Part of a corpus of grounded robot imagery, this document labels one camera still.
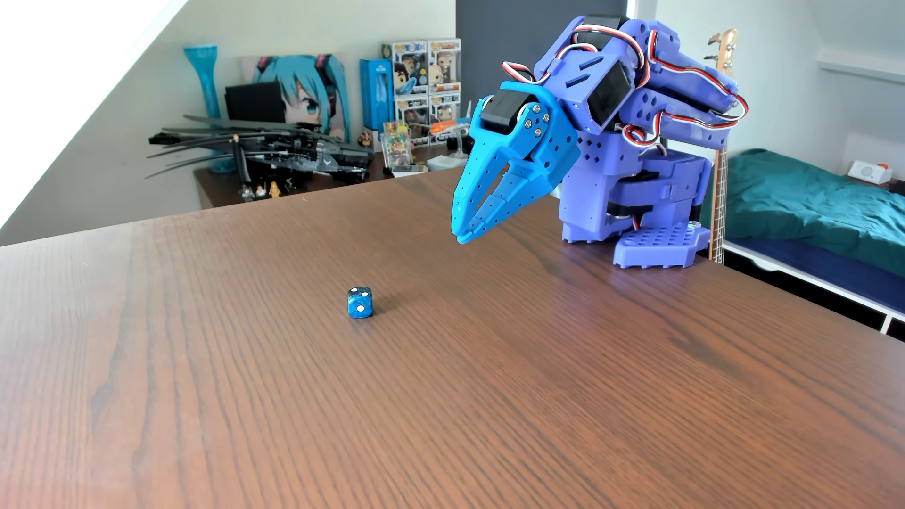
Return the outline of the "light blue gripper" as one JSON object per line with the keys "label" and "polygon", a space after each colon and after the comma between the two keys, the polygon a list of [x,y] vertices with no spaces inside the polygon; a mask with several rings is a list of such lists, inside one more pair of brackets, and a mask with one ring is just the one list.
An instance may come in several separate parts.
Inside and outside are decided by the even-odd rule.
{"label": "light blue gripper", "polygon": [[559,99],[536,84],[502,82],[475,107],[474,145],[452,199],[464,245],[548,195],[576,162],[576,130]]}

